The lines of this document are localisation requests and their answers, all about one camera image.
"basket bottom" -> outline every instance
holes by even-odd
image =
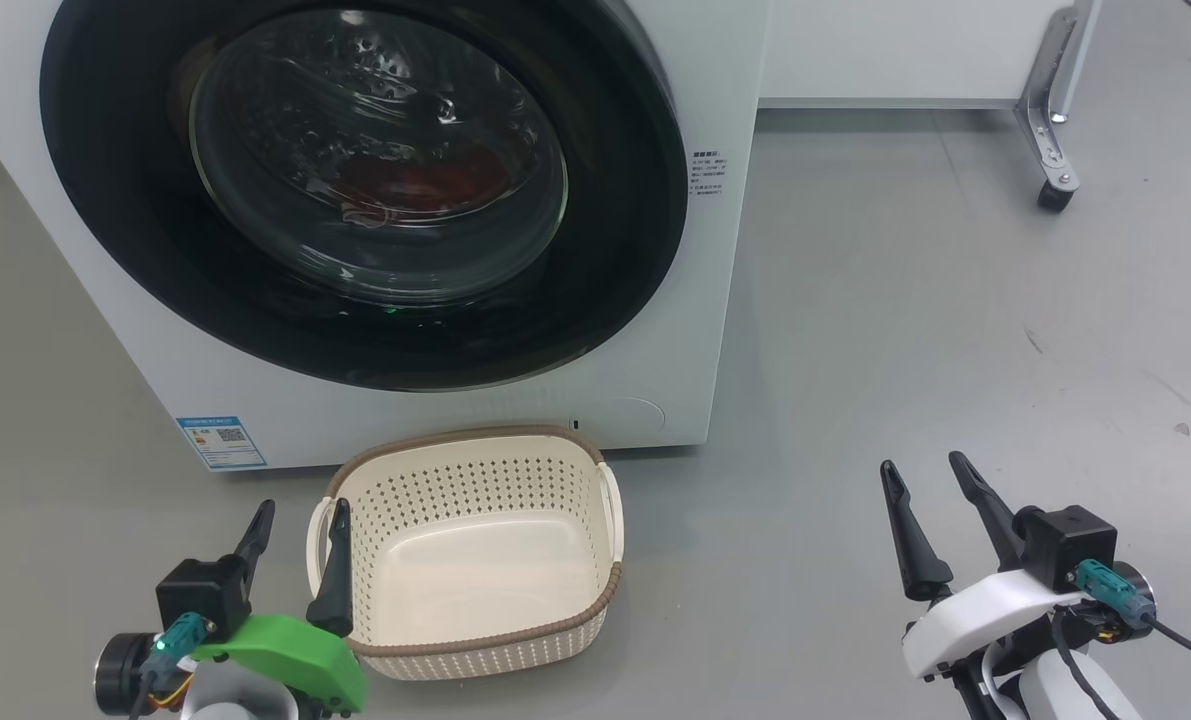
[[[562,511],[454,518],[386,539],[367,593],[380,646],[467,641],[572,618],[603,591],[581,521]]]

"basket handle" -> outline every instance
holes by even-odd
[[[324,547],[325,524],[331,507],[333,507],[333,497],[324,497],[311,512],[311,525],[306,528],[306,580],[311,583],[312,596],[320,594],[320,578],[324,577],[322,547]]]
[[[607,462],[600,462],[600,475],[604,483],[600,495],[604,496],[604,516],[607,518],[607,537],[613,543],[613,562],[622,562],[622,547],[626,543],[622,530],[622,493],[617,489],[617,478]]]

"gray floor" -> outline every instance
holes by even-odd
[[[877,478],[893,457],[960,586],[993,568],[947,451],[1015,507],[1120,527],[1191,630],[1191,14],[1109,4],[1033,206],[1011,118],[760,120],[711,442],[615,459],[626,580],[575,660],[451,684],[372,676],[367,716],[961,716],[906,678]],[[1179,432],[1185,422],[1189,434]],[[151,630],[176,561],[279,501],[260,612],[301,614],[329,470],[212,477],[0,168],[0,716],[95,716],[92,659]],[[1095,656],[1145,716],[1191,716],[1161,638]]]

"washing machine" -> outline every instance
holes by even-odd
[[[0,4],[0,158],[212,470],[706,439],[767,0]]]

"laundry basket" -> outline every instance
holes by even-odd
[[[351,651],[395,680],[457,680],[563,660],[599,634],[622,576],[622,501],[567,428],[487,428],[347,462],[307,533],[351,501]]]

